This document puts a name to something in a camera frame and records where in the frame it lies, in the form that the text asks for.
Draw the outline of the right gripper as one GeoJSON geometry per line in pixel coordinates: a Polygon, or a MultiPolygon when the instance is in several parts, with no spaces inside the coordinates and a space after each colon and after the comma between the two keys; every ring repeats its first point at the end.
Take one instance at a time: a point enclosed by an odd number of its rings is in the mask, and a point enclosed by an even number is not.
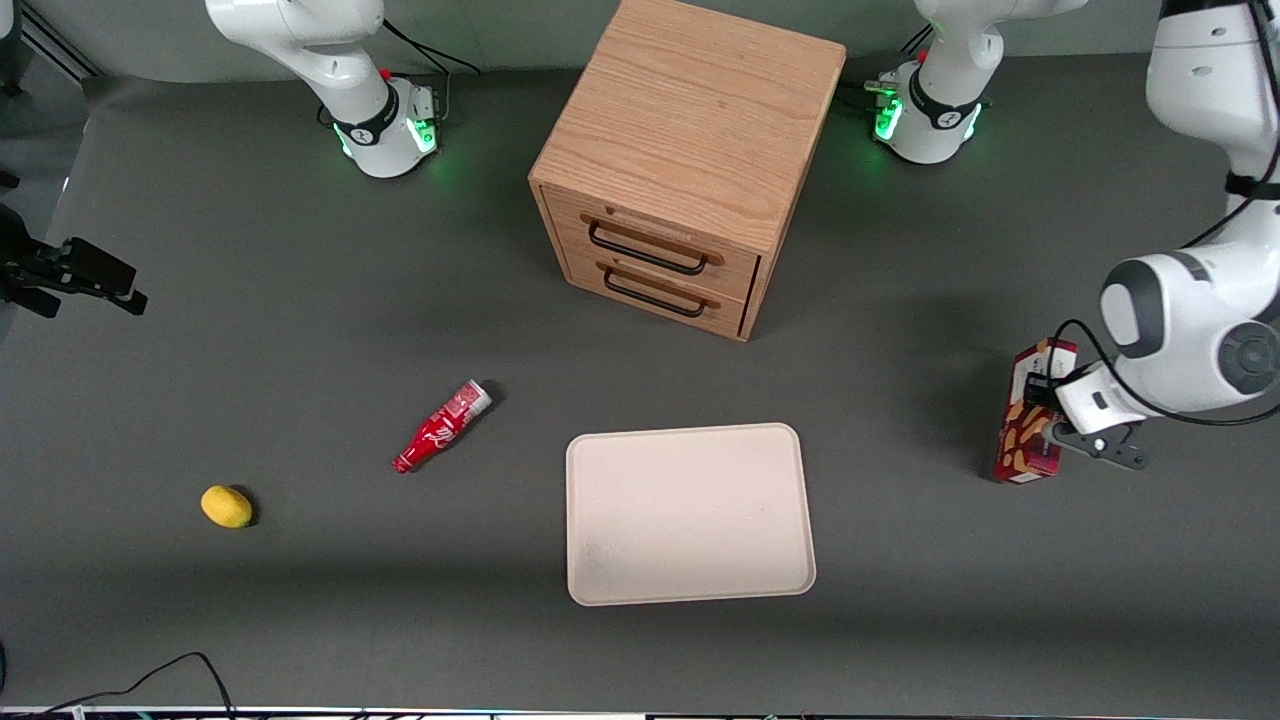
{"type": "Polygon", "coordinates": [[[44,290],[64,291],[63,268],[47,260],[22,260],[33,255],[33,238],[20,215],[0,206],[0,251],[3,292],[14,292],[14,304],[52,319],[61,300],[44,290]]]}

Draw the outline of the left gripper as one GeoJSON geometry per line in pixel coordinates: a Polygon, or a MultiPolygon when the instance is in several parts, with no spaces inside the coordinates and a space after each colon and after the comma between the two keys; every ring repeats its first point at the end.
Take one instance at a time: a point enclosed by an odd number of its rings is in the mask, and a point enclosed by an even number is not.
{"type": "Polygon", "coordinates": [[[1082,368],[1061,383],[1044,373],[1028,373],[1024,402],[1028,406],[1062,409],[1065,418],[1046,421],[1039,432],[1046,443],[1060,447],[1066,446],[1071,427],[1080,436],[1094,436],[1143,421],[1143,409],[1103,363],[1082,368]]]}

